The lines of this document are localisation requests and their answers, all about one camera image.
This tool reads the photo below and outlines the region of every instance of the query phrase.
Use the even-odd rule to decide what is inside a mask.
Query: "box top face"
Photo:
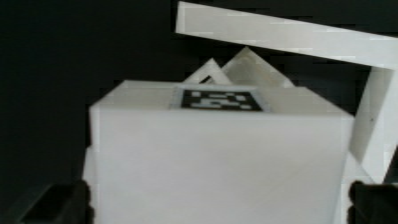
[[[94,108],[186,113],[240,112],[263,115],[309,115],[350,118],[350,114],[307,90],[236,85],[186,85],[172,82],[124,81]]]

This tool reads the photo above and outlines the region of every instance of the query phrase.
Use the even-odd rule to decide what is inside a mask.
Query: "white cube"
[[[96,223],[332,222],[353,118],[305,88],[126,81],[90,118]]]

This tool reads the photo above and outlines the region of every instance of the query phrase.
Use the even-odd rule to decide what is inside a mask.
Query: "white triangular shape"
[[[213,58],[208,60],[202,67],[197,69],[195,73],[190,75],[190,77],[185,79],[183,83],[188,84],[220,84],[220,85],[231,85],[229,78],[220,70],[220,66],[213,60]]]

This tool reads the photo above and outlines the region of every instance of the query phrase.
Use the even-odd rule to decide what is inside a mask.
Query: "dark background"
[[[181,81],[242,49],[172,33],[176,2],[0,2],[0,216],[30,186],[80,178],[87,108],[121,80]],[[398,36],[396,0],[190,2]],[[369,67],[252,49],[355,114]]]

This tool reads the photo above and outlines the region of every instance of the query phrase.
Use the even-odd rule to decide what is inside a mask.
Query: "box front face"
[[[101,223],[329,223],[352,120],[250,113],[101,110]]]

